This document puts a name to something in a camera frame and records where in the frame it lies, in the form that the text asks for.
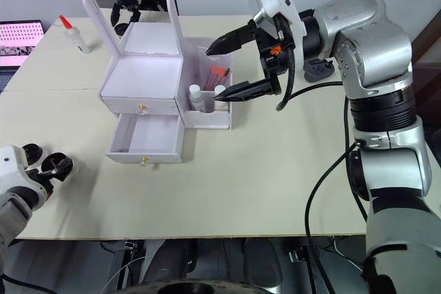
small white bottle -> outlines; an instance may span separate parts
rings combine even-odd
[[[192,106],[194,110],[198,110],[202,113],[205,113],[205,101],[202,97],[201,88],[199,85],[193,84],[190,85],[190,102],[192,103]]]
[[[220,94],[223,91],[225,91],[225,86],[217,85],[214,88],[214,96],[217,96],[218,94]],[[225,101],[214,101],[214,110],[228,112],[228,103]]]
[[[90,53],[90,48],[86,45],[84,40],[80,36],[80,30],[77,27],[73,27],[72,24],[63,15],[60,15],[60,20],[66,28],[65,35],[74,41],[76,46],[82,51],[82,53]]]

open drawer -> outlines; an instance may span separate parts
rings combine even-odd
[[[182,162],[180,116],[121,114],[106,155],[120,163]]]

orange part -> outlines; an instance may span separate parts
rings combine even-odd
[[[273,55],[277,55],[282,53],[282,47],[281,46],[274,46],[269,53],[273,54]]]
[[[72,29],[72,24],[63,15],[60,15],[60,20],[66,29]]]
[[[219,77],[223,77],[225,75],[225,72],[227,71],[224,67],[216,67],[215,65],[211,65],[209,69],[210,72],[216,74]]]

white cardboard organizer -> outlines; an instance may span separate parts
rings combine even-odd
[[[131,23],[121,42],[95,0],[83,5],[112,52],[99,98],[119,120],[106,156],[121,163],[182,162],[184,128],[231,128],[231,104],[228,112],[201,113],[188,97],[191,84],[205,84],[210,65],[231,67],[231,56],[206,56],[213,39],[184,38],[174,0],[167,0],[171,23]],[[232,74],[224,84],[232,84]],[[214,92],[203,96],[212,111]]]

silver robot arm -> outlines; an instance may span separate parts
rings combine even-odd
[[[351,186],[370,201],[364,277],[371,292],[441,292],[441,220],[422,197],[431,170],[412,91],[411,43],[384,0],[334,0],[314,12],[321,51],[334,56],[358,150]]]
[[[292,0],[249,4],[248,25],[217,39],[207,54],[255,39],[265,78],[277,87],[276,77],[286,71],[284,52],[292,52],[283,47],[286,31],[275,24],[281,15],[290,23],[297,70],[304,59],[336,58],[358,147],[349,157],[351,187],[370,202],[363,277],[371,293],[441,293],[441,220],[423,200],[431,170],[412,91],[411,42],[387,18],[384,0],[333,0],[302,13]],[[277,46],[280,53],[266,52]],[[280,93],[260,82],[229,87],[216,100]]]

